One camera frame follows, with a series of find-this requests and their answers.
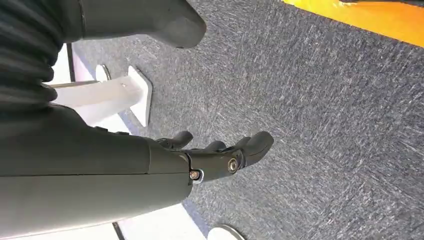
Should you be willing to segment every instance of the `white bracket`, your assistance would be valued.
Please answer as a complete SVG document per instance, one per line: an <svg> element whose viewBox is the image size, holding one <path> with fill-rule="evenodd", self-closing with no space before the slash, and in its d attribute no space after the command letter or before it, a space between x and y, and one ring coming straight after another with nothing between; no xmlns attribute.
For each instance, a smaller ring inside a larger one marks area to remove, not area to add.
<svg viewBox="0 0 424 240"><path fill-rule="evenodd" d="M88 125L130 108L141 125L149 123L152 83L136 68L128 76L111 79L106 66L96 67L97 81L52 85L56 104L73 108Z"/></svg>

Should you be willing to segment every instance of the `orange panel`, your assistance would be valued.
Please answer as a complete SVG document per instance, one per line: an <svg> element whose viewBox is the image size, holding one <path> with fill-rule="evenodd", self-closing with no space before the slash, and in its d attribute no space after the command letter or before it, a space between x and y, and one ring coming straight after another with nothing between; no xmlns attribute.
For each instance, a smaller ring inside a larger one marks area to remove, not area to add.
<svg viewBox="0 0 424 240"><path fill-rule="evenodd" d="M345 24L424 47L424 7L400 2L283 1Z"/></svg>

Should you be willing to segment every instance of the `bolt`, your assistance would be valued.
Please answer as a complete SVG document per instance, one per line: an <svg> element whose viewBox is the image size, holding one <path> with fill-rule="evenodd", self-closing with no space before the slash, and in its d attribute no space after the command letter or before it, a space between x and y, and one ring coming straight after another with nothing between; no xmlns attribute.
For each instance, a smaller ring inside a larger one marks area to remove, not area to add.
<svg viewBox="0 0 424 240"><path fill-rule="evenodd" d="M198 180L200 178L200 172L196 170L190 171L190 179L191 180Z"/></svg>
<svg viewBox="0 0 424 240"><path fill-rule="evenodd" d="M235 173L237 171L237 168L239 168L239 164L237 163L237 160L235 158L231 158L228 161L228 171L230 173Z"/></svg>

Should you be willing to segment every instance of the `floor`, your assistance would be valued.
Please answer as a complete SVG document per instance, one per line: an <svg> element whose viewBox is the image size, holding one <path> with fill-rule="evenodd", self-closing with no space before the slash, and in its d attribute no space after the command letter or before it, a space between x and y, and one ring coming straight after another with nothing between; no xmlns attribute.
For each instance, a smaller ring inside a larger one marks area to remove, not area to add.
<svg viewBox="0 0 424 240"><path fill-rule="evenodd" d="M424 238L424 48L277 0L191 0L208 31L193 49L148 36L74 44L112 77L153 82L151 138L190 147L269 131L267 157L198 185L183 202L200 231L231 224L249 240Z"/></svg>

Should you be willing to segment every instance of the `prosthetic hand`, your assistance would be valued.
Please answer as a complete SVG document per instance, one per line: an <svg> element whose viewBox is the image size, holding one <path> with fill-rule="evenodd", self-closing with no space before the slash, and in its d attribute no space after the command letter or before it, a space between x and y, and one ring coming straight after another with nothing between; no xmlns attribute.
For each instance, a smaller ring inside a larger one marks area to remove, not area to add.
<svg viewBox="0 0 424 240"><path fill-rule="evenodd" d="M259 162L274 143L268 132L261 131L230 147L222 141L214 141L204 149L179 150L192 139L191 133L182 131L173 139L162 138L157 142L188 162L189 176L195 184L231 176Z"/></svg>
<svg viewBox="0 0 424 240"><path fill-rule="evenodd" d="M115 222L181 202L193 183L258 162L266 132L226 147L181 150L191 134L155 141L88 126L43 84L64 42L149 34L177 48L206 26L185 0L0 1L0 239Z"/></svg>
<svg viewBox="0 0 424 240"><path fill-rule="evenodd" d="M51 105L0 124L0 239L80 228L184 200L193 184L231 176L261 160L267 132L226 147L182 150L193 136L153 140L90 127Z"/></svg>

